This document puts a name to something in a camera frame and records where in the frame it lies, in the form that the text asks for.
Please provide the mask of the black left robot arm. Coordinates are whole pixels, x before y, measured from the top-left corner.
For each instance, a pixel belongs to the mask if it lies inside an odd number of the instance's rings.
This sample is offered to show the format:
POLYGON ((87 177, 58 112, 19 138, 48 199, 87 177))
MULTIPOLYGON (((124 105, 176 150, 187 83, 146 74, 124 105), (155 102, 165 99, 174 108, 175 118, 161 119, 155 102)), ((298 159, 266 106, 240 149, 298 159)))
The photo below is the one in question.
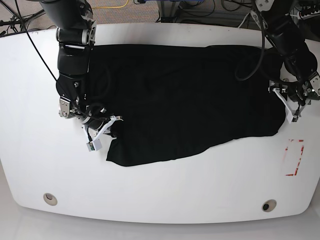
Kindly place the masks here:
POLYGON ((320 97, 320 74, 317 71, 316 56, 309 50, 305 38, 291 16, 295 7, 293 0, 252 0, 251 15, 261 29, 263 39, 267 39, 284 58, 286 70, 296 77, 296 81, 272 81, 279 86, 287 86, 287 94, 292 101, 298 102, 293 111, 281 95, 281 88, 272 91, 281 99, 296 122, 306 105, 314 98, 320 97))

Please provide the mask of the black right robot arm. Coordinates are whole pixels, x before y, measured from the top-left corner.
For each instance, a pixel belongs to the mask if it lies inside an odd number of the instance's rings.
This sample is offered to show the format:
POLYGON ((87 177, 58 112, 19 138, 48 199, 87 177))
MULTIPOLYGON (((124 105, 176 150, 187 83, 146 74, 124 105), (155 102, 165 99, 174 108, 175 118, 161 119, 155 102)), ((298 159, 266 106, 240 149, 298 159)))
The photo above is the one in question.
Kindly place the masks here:
POLYGON ((100 131, 113 114, 98 96, 90 96, 89 66, 97 24, 86 0, 41 0, 41 7, 57 27, 59 43, 56 90, 59 114, 65 119, 79 117, 89 130, 100 131))

